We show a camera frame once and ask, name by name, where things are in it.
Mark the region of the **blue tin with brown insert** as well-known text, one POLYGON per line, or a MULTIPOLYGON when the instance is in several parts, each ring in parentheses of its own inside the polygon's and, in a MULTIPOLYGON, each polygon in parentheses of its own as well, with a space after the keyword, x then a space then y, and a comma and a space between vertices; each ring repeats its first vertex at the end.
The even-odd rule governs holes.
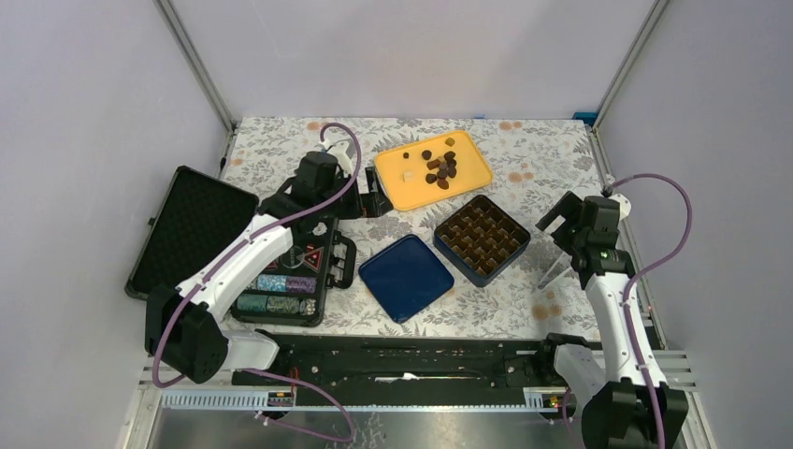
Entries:
POLYGON ((433 234, 436 249, 477 287, 490 284, 530 241, 530 233, 484 195, 473 197, 433 234))

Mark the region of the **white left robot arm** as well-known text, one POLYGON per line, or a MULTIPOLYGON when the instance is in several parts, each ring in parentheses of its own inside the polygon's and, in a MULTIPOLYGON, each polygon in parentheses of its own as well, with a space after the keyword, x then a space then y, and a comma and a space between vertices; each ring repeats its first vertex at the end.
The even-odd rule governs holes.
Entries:
POLYGON ((249 284, 316 224, 379 217, 393 208, 374 167, 366 170, 368 192, 359 193, 360 168, 344 153, 308 152, 294 177, 206 267, 174 288, 152 290, 146 337, 155 386, 202 384, 221 370, 249 371, 267 384, 287 378, 291 362, 277 342, 260 332, 222 330, 220 322, 249 284))

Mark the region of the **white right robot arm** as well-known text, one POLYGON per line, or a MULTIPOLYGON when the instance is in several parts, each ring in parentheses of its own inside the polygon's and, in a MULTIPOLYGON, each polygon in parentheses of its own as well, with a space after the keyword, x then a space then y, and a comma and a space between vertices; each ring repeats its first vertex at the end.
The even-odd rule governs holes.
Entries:
POLYGON ((581 338, 549 335, 551 351, 538 357, 536 371, 546 384, 567 383, 584 447, 672 448, 688 403, 670 387, 644 330, 636 270, 616 246, 620 216, 613 199, 567 192, 539 220, 539 230, 561 222, 551 237, 591 304, 603 361, 581 338))

